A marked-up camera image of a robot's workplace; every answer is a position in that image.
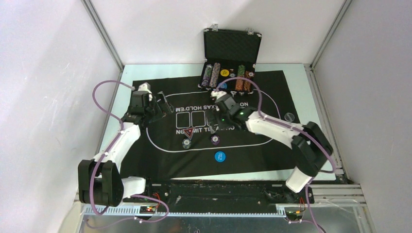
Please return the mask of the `blue round button chip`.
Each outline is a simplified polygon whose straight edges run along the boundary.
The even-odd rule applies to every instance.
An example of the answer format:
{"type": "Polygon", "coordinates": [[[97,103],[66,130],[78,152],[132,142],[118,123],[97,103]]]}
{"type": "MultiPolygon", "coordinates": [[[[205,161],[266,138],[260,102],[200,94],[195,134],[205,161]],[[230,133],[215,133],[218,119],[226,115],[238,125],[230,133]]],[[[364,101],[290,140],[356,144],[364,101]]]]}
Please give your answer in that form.
{"type": "Polygon", "coordinates": [[[214,158],[217,162],[222,163],[226,160],[226,154],[223,151],[217,151],[214,158]]]}

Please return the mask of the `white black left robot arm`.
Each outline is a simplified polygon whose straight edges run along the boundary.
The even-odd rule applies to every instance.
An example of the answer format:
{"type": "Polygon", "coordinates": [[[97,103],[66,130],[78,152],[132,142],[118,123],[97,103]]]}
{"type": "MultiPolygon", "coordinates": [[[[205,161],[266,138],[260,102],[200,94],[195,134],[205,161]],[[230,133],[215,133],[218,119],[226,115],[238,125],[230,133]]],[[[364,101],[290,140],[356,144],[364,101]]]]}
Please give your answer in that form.
{"type": "Polygon", "coordinates": [[[148,83],[131,89],[129,106],[122,117],[109,111],[120,128],[106,149],[90,160],[82,160],[78,165],[79,200],[92,206],[118,206],[123,199],[135,195],[141,202],[153,198],[154,190],[146,184],[145,178],[131,176],[122,178],[121,164],[131,147],[140,138],[149,124],[174,113],[173,106],[163,92],[152,93],[148,83]]]}

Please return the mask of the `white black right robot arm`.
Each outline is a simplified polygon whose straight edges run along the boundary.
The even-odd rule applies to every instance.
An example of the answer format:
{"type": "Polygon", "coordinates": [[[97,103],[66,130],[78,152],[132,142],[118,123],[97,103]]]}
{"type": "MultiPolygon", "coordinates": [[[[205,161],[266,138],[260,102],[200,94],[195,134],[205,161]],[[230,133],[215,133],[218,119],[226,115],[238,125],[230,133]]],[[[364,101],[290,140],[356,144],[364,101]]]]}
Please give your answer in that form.
{"type": "Polygon", "coordinates": [[[216,105],[206,115],[211,130],[234,128],[257,133],[291,149],[295,167],[282,195],[289,203],[297,202],[304,186],[318,175],[333,154],[333,147],[320,127],[311,121],[302,125],[269,116],[253,107],[242,108],[224,91],[212,91],[211,98],[216,105]]]}

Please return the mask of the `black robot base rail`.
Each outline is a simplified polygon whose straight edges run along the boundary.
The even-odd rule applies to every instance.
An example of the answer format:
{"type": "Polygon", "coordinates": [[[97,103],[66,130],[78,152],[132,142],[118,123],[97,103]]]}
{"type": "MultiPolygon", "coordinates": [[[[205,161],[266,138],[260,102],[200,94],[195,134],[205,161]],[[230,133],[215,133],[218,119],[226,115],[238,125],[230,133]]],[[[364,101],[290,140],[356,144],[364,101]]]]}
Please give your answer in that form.
{"type": "Polygon", "coordinates": [[[129,197],[124,202],[150,203],[148,198],[167,204],[171,213],[187,214],[278,214],[282,204],[299,211],[314,203],[311,188],[295,193],[285,182],[168,180],[150,181],[143,198],[129,197]]]}

